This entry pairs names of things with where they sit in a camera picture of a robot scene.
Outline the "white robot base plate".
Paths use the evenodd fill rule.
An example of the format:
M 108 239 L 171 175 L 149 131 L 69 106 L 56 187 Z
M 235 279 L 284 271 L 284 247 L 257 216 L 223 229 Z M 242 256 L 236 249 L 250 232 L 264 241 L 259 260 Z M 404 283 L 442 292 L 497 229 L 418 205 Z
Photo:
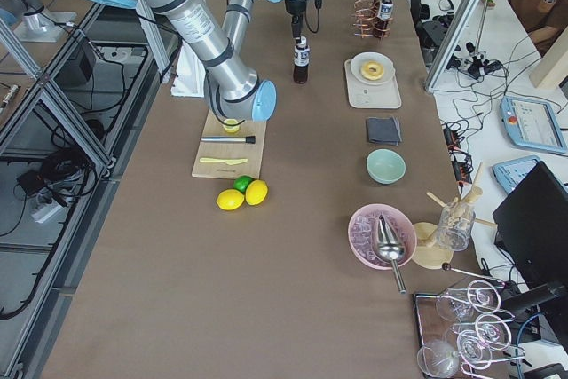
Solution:
M 174 97 L 204 97 L 205 68 L 190 45 L 183 42 L 170 93 Z

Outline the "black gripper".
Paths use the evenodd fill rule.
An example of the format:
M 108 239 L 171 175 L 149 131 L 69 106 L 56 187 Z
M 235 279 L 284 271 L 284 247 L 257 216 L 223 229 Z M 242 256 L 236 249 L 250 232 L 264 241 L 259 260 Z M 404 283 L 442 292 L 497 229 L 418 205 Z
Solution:
M 295 40 L 300 40 L 302 36 L 304 13 L 306 10 L 306 0 L 285 0 L 285 7 L 288 14 L 292 17 L 292 37 Z

